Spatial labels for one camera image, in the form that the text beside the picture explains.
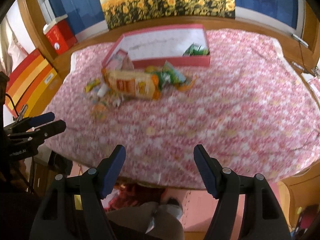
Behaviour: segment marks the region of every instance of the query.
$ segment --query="white lid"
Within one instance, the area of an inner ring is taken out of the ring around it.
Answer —
[[[62,20],[66,19],[66,18],[68,18],[68,14],[65,14],[65,15],[62,15],[60,17],[53,19],[52,22],[50,22],[49,24],[46,24],[43,27],[43,34],[46,35],[48,33],[48,31],[51,30],[51,28],[53,26],[55,26],[58,22],[61,22]]]

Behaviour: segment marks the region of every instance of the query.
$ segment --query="red container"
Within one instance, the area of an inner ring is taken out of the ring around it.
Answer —
[[[65,20],[67,16],[68,15],[58,17],[44,27],[44,34],[58,55],[66,52],[77,42],[68,22]]]

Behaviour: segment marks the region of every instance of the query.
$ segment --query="green snack package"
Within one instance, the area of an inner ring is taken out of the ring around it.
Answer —
[[[170,75],[170,84],[175,85],[186,81],[186,77],[180,71],[176,70],[169,61],[164,63],[162,73]]]
[[[193,54],[193,44],[183,53],[183,56],[191,56]]]
[[[165,84],[167,84],[167,83],[171,84],[171,77],[168,73],[154,71],[153,74],[158,76],[158,79],[159,79],[158,89],[160,91],[163,89]]]
[[[204,49],[200,49],[200,50],[194,50],[193,51],[193,55],[208,55],[209,54],[209,50],[207,48],[204,48]]]
[[[183,54],[184,56],[199,56],[208,55],[209,49],[207,47],[202,47],[199,44],[193,43]]]

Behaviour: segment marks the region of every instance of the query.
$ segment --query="screw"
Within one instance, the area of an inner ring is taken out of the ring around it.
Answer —
[[[63,175],[62,174],[58,174],[56,175],[55,179],[56,180],[61,180],[63,178]]]
[[[91,168],[88,170],[88,174],[92,175],[95,174],[97,172],[97,170],[95,168]]]
[[[256,178],[257,178],[258,180],[263,180],[263,179],[264,179],[264,176],[263,176],[262,174],[260,174],[260,173],[257,173],[257,174],[256,174]]]
[[[223,172],[224,174],[230,174],[230,173],[231,173],[231,169],[229,169],[229,168],[223,168],[223,169],[222,169],[222,172]]]

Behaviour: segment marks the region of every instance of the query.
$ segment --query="shoe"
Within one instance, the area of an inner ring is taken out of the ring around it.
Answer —
[[[169,214],[173,215],[177,220],[180,220],[180,218],[183,215],[182,207],[180,206],[179,202],[174,198],[170,198],[166,204],[160,205],[158,207],[158,210],[164,210],[168,212]]]

